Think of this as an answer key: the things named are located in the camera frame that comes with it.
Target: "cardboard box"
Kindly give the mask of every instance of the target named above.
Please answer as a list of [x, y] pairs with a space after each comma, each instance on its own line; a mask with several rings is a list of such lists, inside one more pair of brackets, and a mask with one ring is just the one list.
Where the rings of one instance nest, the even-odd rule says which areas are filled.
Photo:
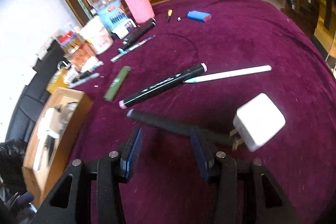
[[[78, 102], [78, 106], [66, 126], [60, 139], [55, 139], [55, 146], [50, 162], [48, 164], [48, 152], [42, 154], [39, 170], [33, 170], [36, 149], [38, 145], [37, 129], [41, 118], [50, 107], [66, 105], [70, 102]], [[92, 100], [82, 91], [57, 88], [49, 97], [39, 119], [36, 122], [31, 134], [26, 155], [22, 167], [27, 190], [34, 196], [34, 205], [39, 208], [49, 191], [59, 179], [67, 167], [68, 157], [71, 153], [77, 135], [86, 120], [87, 114], [92, 106]]]

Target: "white container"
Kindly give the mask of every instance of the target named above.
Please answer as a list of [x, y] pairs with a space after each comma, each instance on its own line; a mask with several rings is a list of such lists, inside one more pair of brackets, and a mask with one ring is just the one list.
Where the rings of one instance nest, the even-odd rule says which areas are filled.
[[237, 109], [233, 126], [251, 152], [262, 147], [286, 124], [272, 100], [260, 93]]
[[96, 55], [102, 54], [113, 44], [113, 39], [99, 19], [95, 16], [79, 32], [87, 40]]

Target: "charger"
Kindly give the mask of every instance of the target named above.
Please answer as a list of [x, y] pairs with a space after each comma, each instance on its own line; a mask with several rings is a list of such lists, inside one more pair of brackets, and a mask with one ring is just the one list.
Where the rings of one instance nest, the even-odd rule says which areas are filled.
[[238, 108], [233, 119], [236, 131], [251, 152], [267, 143], [285, 124], [283, 114], [264, 93]]

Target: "metal screw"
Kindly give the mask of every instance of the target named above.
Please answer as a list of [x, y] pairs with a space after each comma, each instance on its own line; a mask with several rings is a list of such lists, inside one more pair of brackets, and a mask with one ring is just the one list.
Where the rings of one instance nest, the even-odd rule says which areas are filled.
[[253, 163], [254, 163], [255, 165], [257, 165], [257, 166], [260, 166], [260, 165], [263, 164], [263, 162], [261, 161], [260, 158], [255, 158], [255, 159], [253, 160]]
[[80, 165], [82, 163], [82, 161], [80, 160], [80, 159], [76, 159], [76, 160], [73, 160], [72, 161], [72, 165], [73, 166], [78, 166], [78, 165]]
[[118, 151], [112, 151], [112, 152], [109, 153], [110, 158], [118, 157], [118, 155], [119, 155]]
[[218, 152], [216, 153], [216, 156], [217, 156], [218, 158], [223, 159], [223, 158], [226, 157], [226, 154], [225, 154], [224, 152], [222, 152], [222, 151], [218, 151]]

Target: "pink water bottle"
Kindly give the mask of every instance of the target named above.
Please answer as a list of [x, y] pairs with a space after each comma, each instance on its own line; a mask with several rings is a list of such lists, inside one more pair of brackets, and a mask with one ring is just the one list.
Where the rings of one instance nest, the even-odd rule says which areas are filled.
[[137, 23], [144, 23], [155, 17], [149, 0], [125, 0], [125, 2]]

